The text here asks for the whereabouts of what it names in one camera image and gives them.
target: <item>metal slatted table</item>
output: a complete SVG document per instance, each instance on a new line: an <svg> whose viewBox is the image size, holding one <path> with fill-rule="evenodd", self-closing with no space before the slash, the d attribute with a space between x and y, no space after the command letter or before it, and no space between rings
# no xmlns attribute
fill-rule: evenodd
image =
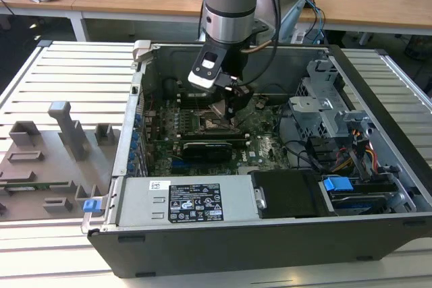
<svg viewBox="0 0 432 288"><path fill-rule="evenodd" d="M425 160L432 165L432 102L388 56L374 50L345 49L360 75ZM345 87L357 109L361 104Z"/></svg>
<svg viewBox="0 0 432 288"><path fill-rule="evenodd" d="M37 48L0 96L0 152L14 121L56 129L46 112L52 100L72 102L84 128L120 128L132 79L132 44L54 42ZM431 105L386 56L346 50L389 112L431 162ZM358 101L349 88L348 96ZM4 287L430 287L432 238L414 240L381 261L321 264L172 277L119 279L81 234L80 219L0 223L0 286Z"/></svg>

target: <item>floor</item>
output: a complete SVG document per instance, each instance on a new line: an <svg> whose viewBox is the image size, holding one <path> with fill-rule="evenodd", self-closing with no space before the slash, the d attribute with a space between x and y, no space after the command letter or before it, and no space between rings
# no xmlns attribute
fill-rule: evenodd
<svg viewBox="0 0 432 288"><path fill-rule="evenodd" d="M9 17L10 30L0 28L0 93L9 84L31 54L38 41L75 40L70 21L63 18ZM134 42L138 39L186 42L196 39L197 27L192 23L135 22L135 35L130 36L130 22L118 20L87 20L92 41ZM422 88L432 84L432 57L417 61L404 54L409 36L395 37L391 34L374 34L365 46L360 46L359 33L349 32L342 42L346 48L384 49L395 62Z"/></svg>

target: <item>black plastic cover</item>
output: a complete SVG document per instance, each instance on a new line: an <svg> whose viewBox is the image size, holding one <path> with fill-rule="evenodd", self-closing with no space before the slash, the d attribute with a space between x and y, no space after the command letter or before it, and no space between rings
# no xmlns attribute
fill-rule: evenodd
<svg viewBox="0 0 432 288"><path fill-rule="evenodd" d="M262 219L285 217L325 217L330 213L313 171L253 171L254 188L262 188L267 207L260 211Z"/></svg>

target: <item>barcode sticker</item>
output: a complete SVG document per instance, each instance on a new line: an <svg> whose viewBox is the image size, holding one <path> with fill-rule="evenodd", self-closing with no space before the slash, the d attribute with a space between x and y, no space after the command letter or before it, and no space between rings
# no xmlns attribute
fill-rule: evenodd
<svg viewBox="0 0 432 288"><path fill-rule="evenodd" d="M170 181L150 181L148 190L168 190L170 185Z"/></svg>

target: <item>blue clip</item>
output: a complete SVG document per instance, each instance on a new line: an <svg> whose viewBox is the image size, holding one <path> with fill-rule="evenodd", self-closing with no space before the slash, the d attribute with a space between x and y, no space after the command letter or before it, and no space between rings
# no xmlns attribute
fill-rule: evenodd
<svg viewBox="0 0 432 288"><path fill-rule="evenodd" d="M84 202L82 207L84 212L102 212L102 200L101 199L88 199Z"/></svg>
<svg viewBox="0 0 432 288"><path fill-rule="evenodd" d="M334 191L352 191L351 181L347 177L328 177L323 181L325 189L329 192Z"/></svg>

